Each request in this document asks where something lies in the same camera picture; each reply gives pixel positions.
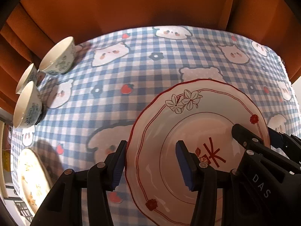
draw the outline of table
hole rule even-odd
[[[156,26],[103,35],[77,50],[66,74],[40,76],[38,89],[47,106],[43,120],[13,130],[11,174],[17,192],[17,160],[25,147],[40,156],[52,182],[67,168],[89,169],[128,139],[135,119],[156,95],[196,78],[235,86],[271,128],[301,137],[299,106],[281,58],[246,37]],[[134,205],[124,174],[108,200],[114,225],[153,225]],[[88,225],[86,191],[82,201],[83,224]]]

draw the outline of orange curtain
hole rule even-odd
[[[64,37],[167,24],[244,35],[275,50],[292,82],[301,75],[301,25],[283,0],[21,0],[0,31],[0,107],[13,113],[23,71]]]

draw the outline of plate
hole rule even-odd
[[[184,184],[176,142],[183,140],[200,161],[229,172],[238,167],[244,152],[231,135],[237,123],[270,148],[261,112],[229,84],[199,79],[159,94],[137,118],[127,146],[125,176],[139,210],[157,225],[189,225],[197,192]],[[222,217],[221,191],[216,224]]]
[[[20,196],[34,216],[50,191],[50,177],[44,165],[31,149],[23,149],[17,167]]]

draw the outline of cartoon animal face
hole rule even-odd
[[[100,130],[91,137],[88,149],[94,151],[94,161],[104,161],[108,154],[116,151],[121,140],[128,141],[133,125],[116,126]]]
[[[258,53],[260,53],[263,56],[267,56],[267,51],[264,46],[262,46],[261,44],[259,44],[256,41],[252,42],[252,46]]]
[[[225,82],[223,76],[220,74],[219,69],[215,67],[210,68],[182,68],[180,69],[182,80],[184,82],[194,79],[213,79],[220,82]]]
[[[249,57],[237,48],[236,45],[233,46],[219,46],[219,49],[222,50],[226,59],[235,64],[244,64],[249,61]]]
[[[29,146],[33,143],[33,135],[36,131],[35,126],[22,129],[22,143],[24,146]]]
[[[290,99],[292,98],[292,96],[290,95],[290,92],[289,92],[288,88],[286,87],[285,82],[276,81],[276,83],[277,83],[278,87],[281,90],[282,97],[285,100],[290,101]]]
[[[154,29],[157,29],[156,36],[168,39],[182,40],[192,36],[189,30],[181,26],[155,26]]]
[[[277,132],[286,133],[286,119],[283,115],[275,115],[268,121],[268,127],[272,128]]]
[[[72,83],[73,80],[70,79],[67,82],[55,85],[47,99],[46,105],[49,108],[57,108],[66,103],[71,96]]]
[[[123,42],[94,51],[92,66],[101,66],[121,58],[129,53],[129,47]]]

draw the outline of white bowl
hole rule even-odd
[[[18,98],[13,124],[15,128],[28,128],[33,126],[42,113],[40,93],[33,81],[27,83]]]
[[[74,38],[66,37],[44,56],[39,70],[54,76],[65,73],[71,67],[75,53]]]
[[[29,83],[30,81],[33,81],[34,84],[37,84],[37,69],[34,66],[34,64],[30,64],[27,69],[24,71],[23,75],[20,78],[20,81],[18,82],[17,88],[16,88],[16,94],[20,94],[23,91],[23,88]]]

